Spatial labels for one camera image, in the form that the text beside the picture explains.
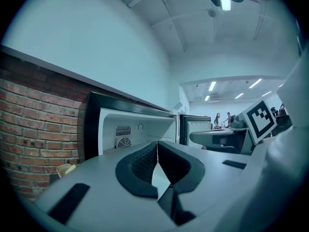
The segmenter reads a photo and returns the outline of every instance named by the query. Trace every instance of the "fluorescent light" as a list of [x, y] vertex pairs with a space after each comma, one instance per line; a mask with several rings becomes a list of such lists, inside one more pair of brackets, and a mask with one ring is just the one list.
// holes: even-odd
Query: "fluorescent light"
[[211, 83], [211, 86], [209, 87], [209, 91], [212, 91], [214, 86], [216, 85], [217, 82], [212, 82]]
[[253, 88], [255, 85], [257, 85], [262, 79], [257, 80], [255, 83], [253, 83], [249, 88]]
[[231, 1], [230, 0], [221, 0], [222, 10], [230, 11], [231, 10]]
[[235, 99], [239, 98], [239, 97], [242, 96], [242, 95], [243, 95], [243, 93], [241, 93], [240, 95], [236, 96]]
[[[270, 91], [271, 92], [271, 91]], [[262, 95], [262, 96], [266, 96], [266, 95], [268, 95], [270, 92], [267, 92], [266, 94], [264, 94], [264, 95]]]

